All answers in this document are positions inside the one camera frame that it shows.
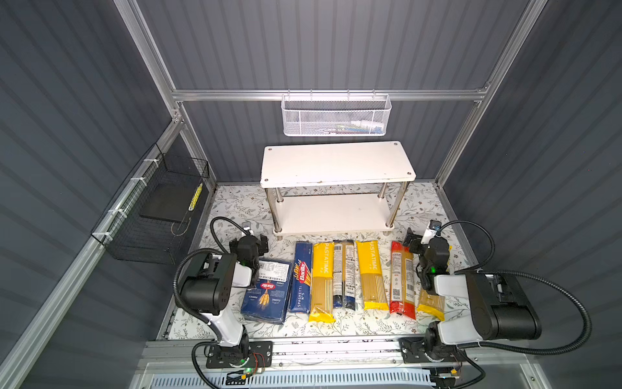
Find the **dark blue clear spaghetti bag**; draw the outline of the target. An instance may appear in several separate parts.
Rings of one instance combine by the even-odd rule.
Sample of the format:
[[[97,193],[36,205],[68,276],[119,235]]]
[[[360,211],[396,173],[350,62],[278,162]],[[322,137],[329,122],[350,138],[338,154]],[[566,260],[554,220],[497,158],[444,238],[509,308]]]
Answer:
[[[333,304],[356,309],[356,252],[354,241],[335,242],[333,251]]]

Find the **yellow marker pen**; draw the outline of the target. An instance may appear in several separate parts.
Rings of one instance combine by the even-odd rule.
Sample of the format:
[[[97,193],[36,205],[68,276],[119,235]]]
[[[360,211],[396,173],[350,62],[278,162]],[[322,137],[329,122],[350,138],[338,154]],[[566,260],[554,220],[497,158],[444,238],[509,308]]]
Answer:
[[[193,212],[194,209],[196,208],[197,203],[199,202],[199,198],[202,194],[202,189],[203,189],[203,184],[200,183],[196,190],[194,191],[193,197],[190,201],[189,207],[188,207],[188,211],[189,212]]]

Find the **red spaghetti bag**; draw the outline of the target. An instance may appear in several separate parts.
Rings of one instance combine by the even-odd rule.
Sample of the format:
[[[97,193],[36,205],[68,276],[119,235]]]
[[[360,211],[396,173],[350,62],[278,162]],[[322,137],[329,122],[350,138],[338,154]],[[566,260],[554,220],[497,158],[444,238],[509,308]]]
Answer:
[[[393,241],[390,249],[390,313],[416,319],[414,256],[400,242]]]

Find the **items in white basket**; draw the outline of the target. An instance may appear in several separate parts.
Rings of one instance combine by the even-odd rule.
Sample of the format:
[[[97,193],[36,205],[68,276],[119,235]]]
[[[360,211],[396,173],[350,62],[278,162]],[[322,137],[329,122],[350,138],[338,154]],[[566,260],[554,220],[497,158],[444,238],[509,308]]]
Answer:
[[[322,125],[318,131],[321,134],[335,136],[384,136],[386,125],[376,121],[361,120]]]

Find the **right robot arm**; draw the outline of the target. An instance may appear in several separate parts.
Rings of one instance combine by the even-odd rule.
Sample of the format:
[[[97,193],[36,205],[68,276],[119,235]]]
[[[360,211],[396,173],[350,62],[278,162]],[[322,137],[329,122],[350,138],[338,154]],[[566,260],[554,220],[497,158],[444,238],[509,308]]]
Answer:
[[[461,298],[469,304],[469,315],[455,323],[429,324],[420,347],[430,361],[444,361],[457,354],[457,346],[484,340],[535,340],[542,325],[515,276],[466,272],[451,275],[448,269],[450,245],[437,236],[435,220],[419,235],[407,229],[403,245],[419,258],[416,275],[422,291],[420,301],[429,298]]]

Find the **narrow blue Barilla spaghetti box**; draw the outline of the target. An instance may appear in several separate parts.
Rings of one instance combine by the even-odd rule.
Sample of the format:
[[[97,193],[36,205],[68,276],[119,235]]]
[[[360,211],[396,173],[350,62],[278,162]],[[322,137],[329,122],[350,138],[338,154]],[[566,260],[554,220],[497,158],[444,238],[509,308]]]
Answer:
[[[314,244],[311,242],[296,243],[289,312],[301,314],[310,312],[313,249]]]

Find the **wide blue Barilla pasta box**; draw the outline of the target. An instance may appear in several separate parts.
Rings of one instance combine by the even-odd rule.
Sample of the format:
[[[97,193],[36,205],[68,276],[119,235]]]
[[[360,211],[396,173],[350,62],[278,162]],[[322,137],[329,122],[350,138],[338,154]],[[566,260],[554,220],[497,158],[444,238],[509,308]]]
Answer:
[[[246,290],[241,315],[247,320],[283,324],[286,319],[293,281],[293,262],[264,259],[259,261],[258,279]]]

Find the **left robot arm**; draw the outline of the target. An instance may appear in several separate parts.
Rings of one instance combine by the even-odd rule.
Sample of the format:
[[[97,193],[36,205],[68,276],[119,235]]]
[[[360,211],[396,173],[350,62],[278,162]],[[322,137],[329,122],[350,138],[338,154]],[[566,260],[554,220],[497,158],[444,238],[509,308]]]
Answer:
[[[253,288],[259,279],[259,259],[269,251],[264,235],[246,235],[234,240],[232,251],[212,248],[191,251],[173,277],[177,307],[195,317],[215,334],[207,345],[208,362],[240,366],[249,358],[249,336],[236,319],[229,301],[234,288]]]

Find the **white two-tier shelf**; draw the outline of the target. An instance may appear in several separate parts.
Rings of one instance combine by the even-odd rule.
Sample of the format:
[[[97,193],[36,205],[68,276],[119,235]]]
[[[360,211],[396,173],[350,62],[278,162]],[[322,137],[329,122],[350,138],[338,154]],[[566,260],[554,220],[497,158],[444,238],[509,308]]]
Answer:
[[[260,185],[277,236],[388,233],[408,186],[416,179],[398,141],[268,146]],[[366,194],[282,196],[283,189],[378,184]]]

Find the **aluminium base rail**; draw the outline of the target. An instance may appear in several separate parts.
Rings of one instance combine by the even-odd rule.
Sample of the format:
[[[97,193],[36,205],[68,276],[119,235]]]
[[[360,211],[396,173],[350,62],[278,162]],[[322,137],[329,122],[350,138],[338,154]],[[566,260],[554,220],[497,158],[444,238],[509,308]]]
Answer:
[[[398,340],[401,335],[273,338],[271,368],[274,371],[368,369],[385,367],[441,367],[455,360],[431,362],[420,357],[406,363]],[[148,374],[193,373],[190,352],[198,340],[149,341],[134,377]]]

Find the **yellow pastatime bag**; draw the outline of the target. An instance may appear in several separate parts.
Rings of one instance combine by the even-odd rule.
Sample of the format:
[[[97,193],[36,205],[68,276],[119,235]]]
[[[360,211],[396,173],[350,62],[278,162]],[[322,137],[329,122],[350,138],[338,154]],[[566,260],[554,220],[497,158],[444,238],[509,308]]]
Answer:
[[[382,261],[377,241],[356,242],[364,309],[388,311]]]
[[[428,293],[423,288],[420,289],[420,296],[417,312],[430,314],[439,321],[445,320],[445,297]]]
[[[335,243],[314,245],[309,322],[333,324],[333,281]]]

